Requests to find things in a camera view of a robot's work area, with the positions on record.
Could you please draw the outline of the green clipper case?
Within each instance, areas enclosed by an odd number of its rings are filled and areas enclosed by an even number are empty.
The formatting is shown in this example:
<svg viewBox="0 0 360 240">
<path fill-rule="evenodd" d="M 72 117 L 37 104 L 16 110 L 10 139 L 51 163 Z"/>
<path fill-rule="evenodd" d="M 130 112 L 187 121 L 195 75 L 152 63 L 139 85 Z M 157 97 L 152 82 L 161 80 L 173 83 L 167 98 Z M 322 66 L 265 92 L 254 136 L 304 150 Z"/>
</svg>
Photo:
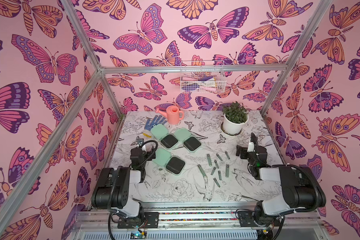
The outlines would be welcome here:
<svg viewBox="0 0 360 240">
<path fill-rule="evenodd" d="M 182 173 L 186 165 L 186 162 L 180 157 L 174 156 L 169 151 L 162 148 L 156 150 L 153 162 L 176 176 Z"/>
</svg>

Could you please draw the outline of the large green nail clipper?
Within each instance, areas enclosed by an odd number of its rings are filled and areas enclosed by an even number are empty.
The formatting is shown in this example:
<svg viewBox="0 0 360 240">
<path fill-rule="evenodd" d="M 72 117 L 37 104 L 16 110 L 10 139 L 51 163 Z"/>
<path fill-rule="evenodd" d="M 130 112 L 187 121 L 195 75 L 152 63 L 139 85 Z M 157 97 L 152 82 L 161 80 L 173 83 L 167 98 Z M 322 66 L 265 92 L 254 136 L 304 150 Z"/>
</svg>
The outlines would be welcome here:
<svg viewBox="0 0 360 240">
<path fill-rule="evenodd" d="M 210 154 L 207 154 L 207 161 L 208 161 L 209 166 L 211 167 L 212 166 L 212 159 L 211 159 Z"/>
</svg>

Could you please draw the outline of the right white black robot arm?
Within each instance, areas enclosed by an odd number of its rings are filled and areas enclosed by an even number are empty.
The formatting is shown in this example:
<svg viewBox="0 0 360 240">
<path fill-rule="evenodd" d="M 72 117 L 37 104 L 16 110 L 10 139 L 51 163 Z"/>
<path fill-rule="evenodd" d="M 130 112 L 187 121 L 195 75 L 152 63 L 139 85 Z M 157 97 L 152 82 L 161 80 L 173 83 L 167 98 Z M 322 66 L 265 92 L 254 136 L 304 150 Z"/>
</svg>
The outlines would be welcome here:
<svg viewBox="0 0 360 240">
<path fill-rule="evenodd" d="M 269 165 L 268 152 L 251 134 L 247 147 L 236 146 L 236 156 L 248 161 L 248 170 L 257 181 L 279 183 L 282 192 L 265 201 L 258 201 L 253 210 L 239 209 L 237 217 L 241 226 L 259 227 L 280 223 L 289 214 L 314 212 L 323 208 L 327 199 L 318 180 L 309 167 L 296 165 Z"/>
</svg>

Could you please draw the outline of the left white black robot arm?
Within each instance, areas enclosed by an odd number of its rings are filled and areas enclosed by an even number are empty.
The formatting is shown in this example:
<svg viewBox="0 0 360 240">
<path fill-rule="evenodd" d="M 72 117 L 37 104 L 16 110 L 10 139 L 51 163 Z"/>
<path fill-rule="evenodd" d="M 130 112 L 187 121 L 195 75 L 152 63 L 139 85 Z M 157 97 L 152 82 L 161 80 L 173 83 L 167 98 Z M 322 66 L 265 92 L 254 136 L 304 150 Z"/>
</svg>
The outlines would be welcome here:
<svg viewBox="0 0 360 240">
<path fill-rule="evenodd" d="M 146 178 L 146 164 L 156 157 L 158 142 L 149 140 L 131 149 L 128 167 L 104 168 L 96 183 L 91 205 L 109 212 L 108 227 L 117 223 L 118 229 L 157 228 L 159 213 L 145 212 L 142 203 L 129 194 L 130 187 L 142 184 Z"/>
</svg>

